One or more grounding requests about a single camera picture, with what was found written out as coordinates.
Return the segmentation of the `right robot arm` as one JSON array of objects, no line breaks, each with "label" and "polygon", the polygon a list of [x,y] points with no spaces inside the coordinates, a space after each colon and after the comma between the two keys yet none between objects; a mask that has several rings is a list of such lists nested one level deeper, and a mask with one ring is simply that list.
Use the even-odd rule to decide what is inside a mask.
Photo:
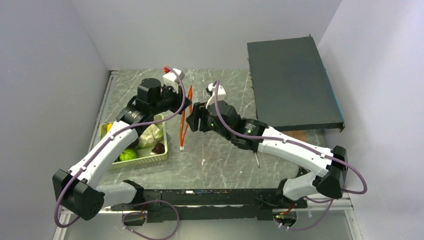
[{"label": "right robot arm", "polygon": [[314,194],[343,196],[347,167],[346,149],[341,146],[330,149],[300,141],[256,119],[242,118],[225,101],[209,106],[196,102],[186,122],[193,132],[213,131],[240,149],[274,155],[308,170],[280,182],[275,200],[282,208]]}]

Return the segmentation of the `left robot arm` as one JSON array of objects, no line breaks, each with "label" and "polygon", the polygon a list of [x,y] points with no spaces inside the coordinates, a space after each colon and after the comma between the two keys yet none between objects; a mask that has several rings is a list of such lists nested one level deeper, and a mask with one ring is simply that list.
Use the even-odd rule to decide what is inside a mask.
[{"label": "left robot arm", "polygon": [[67,227],[59,220],[62,207],[86,221],[95,217],[103,207],[125,204],[131,210],[144,203],[144,188],[125,180],[118,184],[100,185],[103,175],[124,150],[134,143],[145,130],[159,124],[158,114],[171,111],[170,120],[181,114],[191,101],[186,96],[183,77],[160,81],[145,78],[137,94],[123,108],[111,130],[92,150],[69,170],[58,169],[52,177],[56,205],[54,221],[60,228]]}]

